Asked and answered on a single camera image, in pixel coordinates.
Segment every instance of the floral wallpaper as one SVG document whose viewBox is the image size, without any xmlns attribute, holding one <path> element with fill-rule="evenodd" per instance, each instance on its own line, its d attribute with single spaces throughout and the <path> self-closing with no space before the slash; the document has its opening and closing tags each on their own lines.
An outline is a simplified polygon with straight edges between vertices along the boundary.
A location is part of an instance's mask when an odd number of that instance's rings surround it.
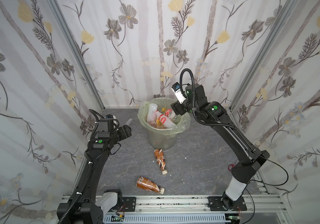
<svg viewBox="0 0 320 224">
<path fill-rule="evenodd" d="M 0 223 L 49 223 L 97 104 L 48 4 L 0 0 Z"/>
<path fill-rule="evenodd" d="M 292 220 L 320 223 L 320 0 L 297 3 L 232 112 L 248 139 L 288 171 L 285 185 L 269 189 Z M 266 183 L 286 180 L 271 163 L 261 172 Z"/>
<path fill-rule="evenodd" d="M 190 68 L 229 108 L 285 1 L 58 0 L 105 106 L 174 98 Z"/>
</svg>

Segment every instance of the floor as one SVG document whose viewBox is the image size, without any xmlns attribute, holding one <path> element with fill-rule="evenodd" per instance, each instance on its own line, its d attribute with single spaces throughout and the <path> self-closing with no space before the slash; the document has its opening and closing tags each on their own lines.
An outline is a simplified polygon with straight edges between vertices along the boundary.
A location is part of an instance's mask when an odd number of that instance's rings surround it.
<svg viewBox="0 0 320 224">
<path fill-rule="evenodd" d="M 132 118 L 132 136 L 121 141 L 121 149 L 109 156 L 97 195 L 107 189 L 121 189 L 123 195 L 157 195 L 136 186 L 139 176 L 165 188 L 164 195 L 223 194 L 232 177 L 227 167 L 237 158 L 217 132 L 200 125 L 192 117 L 190 128 L 178 135 L 172 148 L 164 151 L 168 174 L 162 175 L 137 112 L 137 109 L 106 109 L 104 112 L 115 115 L 120 125 Z M 247 189 L 251 194 L 259 193 L 255 182 Z"/>
</svg>

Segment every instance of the black cable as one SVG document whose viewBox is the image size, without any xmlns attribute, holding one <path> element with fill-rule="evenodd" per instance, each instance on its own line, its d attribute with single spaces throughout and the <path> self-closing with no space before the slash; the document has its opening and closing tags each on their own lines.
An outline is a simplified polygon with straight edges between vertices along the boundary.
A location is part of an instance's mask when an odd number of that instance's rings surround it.
<svg viewBox="0 0 320 224">
<path fill-rule="evenodd" d="M 91 161 L 90 156 L 87 153 L 84 153 L 84 156 L 86 157 L 86 160 L 88 162 L 88 173 L 86 174 L 86 177 L 85 177 L 85 180 L 84 180 L 82 186 L 77 191 L 77 195 L 74 197 L 74 199 L 72 200 L 72 202 L 68 206 L 67 210 L 62 215 L 62 217 L 59 219 L 58 224 L 62 224 L 64 222 L 65 218 L 72 212 L 75 204 L 78 202 L 79 198 L 81 197 L 81 195 L 82 195 L 82 193 L 83 193 L 83 191 L 84 191 L 84 189 L 85 189 L 85 187 L 88 184 L 88 181 L 90 179 L 91 172 L 92 172 L 92 169 L 93 169 L 93 163 Z"/>
<path fill-rule="evenodd" d="M 278 163 L 275 163 L 275 162 L 273 162 L 272 160 L 266 159 L 264 156 L 259 155 L 258 153 L 256 153 L 256 151 L 253 151 L 253 152 L 254 152 L 255 154 L 257 154 L 258 156 L 262 157 L 263 159 L 268 160 L 268 161 L 276 164 L 276 165 L 279 166 L 280 168 L 282 168 L 282 169 L 286 172 L 286 174 L 287 174 L 287 179 L 286 179 L 286 181 L 285 181 L 284 183 L 281 183 L 281 184 L 269 184 L 269 183 L 264 183 L 264 182 L 259 181 L 259 180 L 250 180 L 250 181 L 260 182 L 260 183 L 262 183 L 262 184 L 269 185 L 269 186 L 281 186 L 281 185 L 284 185 L 284 184 L 288 181 L 289 175 L 288 175 L 288 172 L 286 171 L 285 168 L 283 168 L 283 167 L 282 167 L 281 165 L 279 165 Z"/>
<path fill-rule="evenodd" d="M 190 77 L 191 77 L 191 83 L 192 83 L 192 96 L 193 96 L 193 99 L 192 99 L 192 108 L 195 108 L 195 79 L 193 77 L 193 74 L 192 74 L 192 71 L 190 69 L 183 69 L 181 71 L 181 74 L 180 74 L 180 89 L 181 89 L 181 92 L 182 94 L 184 95 L 184 90 L 182 88 L 182 77 L 184 75 L 185 72 L 188 72 L 190 74 Z M 202 125 L 205 125 L 205 126 L 212 126 L 212 125 L 219 125 L 219 126 L 224 126 L 224 127 L 228 127 L 228 128 L 232 128 L 234 130 L 237 130 L 237 127 L 235 126 L 232 126 L 232 125 L 228 125 L 228 124 L 220 124 L 220 123 L 205 123 L 205 122 L 202 122 L 198 119 L 195 111 L 192 110 L 192 114 L 193 114 L 193 117 L 195 119 L 195 121 L 197 121 L 198 123 L 202 124 Z"/>
<path fill-rule="evenodd" d="M 251 219 L 253 218 L 253 216 L 255 215 L 255 212 L 256 212 L 255 202 L 254 202 L 254 200 L 253 200 L 253 198 L 252 198 L 252 195 L 250 194 L 250 192 L 249 192 L 247 189 L 246 189 L 246 191 L 247 191 L 248 194 L 251 196 L 251 199 L 252 199 L 252 202 L 253 202 L 253 213 L 252 213 L 252 216 L 251 216 L 246 222 L 244 222 L 244 223 L 242 223 L 242 224 L 245 224 L 245 223 L 251 221 Z"/>
<path fill-rule="evenodd" d="M 97 116 L 97 114 L 99 114 L 98 112 L 96 112 L 95 110 L 89 109 L 89 112 L 91 112 L 91 114 L 93 114 L 93 116 L 95 117 L 95 127 L 93 129 L 93 131 L 91 132 L 90 135 L 90 139 L 93 139 L 93 136 L 95 134 L 96 129 L 98 128 L 98 124 L 99 124 L 99 118 Z"/>
<path fill-rule="evenodd" d="M 121 148 L 121 144 L 119 142 L 117 144 L 119 145 L 119 148 L 114 153 L 110 151 L 110 155 L 115 155 L 115 153 Z"/>
</svg>

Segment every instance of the red label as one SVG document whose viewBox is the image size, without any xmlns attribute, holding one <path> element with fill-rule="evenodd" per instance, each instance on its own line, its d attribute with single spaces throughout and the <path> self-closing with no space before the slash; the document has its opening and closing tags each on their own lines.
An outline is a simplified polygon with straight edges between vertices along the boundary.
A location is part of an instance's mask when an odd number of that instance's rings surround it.
<svg viewBox="0 0 320 224">
<path fill-rule="evenodd" d="M 172 111 L 172 109 L 167 109 L 166 112 L 165 112 L 165 115 L 168 116 L 171 111 Z"/>
<path fill-rule="evenodd" d="M 161 123 L 163 123 L 163 124 L 164 124 L 165 121 L 166 121 L 166 117 L 164 117 L 163 114 L 159 117 L 159 119 L 160 119 Z"/>
</svg>

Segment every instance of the transparent trash can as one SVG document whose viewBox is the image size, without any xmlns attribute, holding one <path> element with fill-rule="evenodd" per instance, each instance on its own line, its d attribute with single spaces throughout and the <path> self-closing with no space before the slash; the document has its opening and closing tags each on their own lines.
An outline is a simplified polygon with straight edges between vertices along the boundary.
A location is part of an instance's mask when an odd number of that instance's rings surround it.
<svg viewBox="0 0 320 224">
<path fill-rule="evenodd" d="M 146 122 L 146 117 L 149 111 L 149 104 L 157 104 L 157 110 L 161 111 L 162 108 L 171 108 L 171 104 L 175 100 L 167 97 L 159 97 L 144 102 L 139 109 L 138 119 L 140 123 L 146 128 L 147 141 L 155 149 L 162 148 L 163 150 L 169 149 L 175 145 L 177 135 L 184 132 L 190 127 L 190 115 L 188 113 L 180 116 L 180 121 L 176 127 L 169 129 L 156 129 Z"/>
</svg>

